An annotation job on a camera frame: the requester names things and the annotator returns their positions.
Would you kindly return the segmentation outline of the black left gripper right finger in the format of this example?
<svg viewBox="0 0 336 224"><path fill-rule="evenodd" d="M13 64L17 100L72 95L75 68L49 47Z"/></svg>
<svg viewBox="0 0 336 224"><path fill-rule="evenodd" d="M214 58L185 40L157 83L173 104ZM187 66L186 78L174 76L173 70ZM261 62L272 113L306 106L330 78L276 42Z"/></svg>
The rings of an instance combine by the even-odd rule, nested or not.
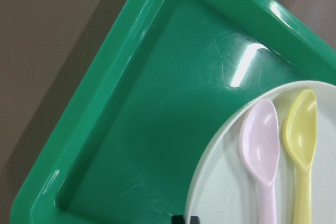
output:
<svg viewBox="0 0 336 224"><path fill-rule="evenodd" d="M190 224L200 224L199 217L191 217L190 218Z"/></svg>

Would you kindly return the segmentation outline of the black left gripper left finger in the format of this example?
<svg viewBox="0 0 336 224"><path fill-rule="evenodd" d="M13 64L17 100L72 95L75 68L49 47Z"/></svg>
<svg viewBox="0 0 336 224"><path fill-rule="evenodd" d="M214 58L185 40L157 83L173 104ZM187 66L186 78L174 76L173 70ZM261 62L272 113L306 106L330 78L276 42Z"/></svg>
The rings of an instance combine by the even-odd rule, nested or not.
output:
<svg viewBox="0 0 336 224"><path fill-rule="evenodd" d="M183 216L172 216L171 224L185 224Z"/></svg>

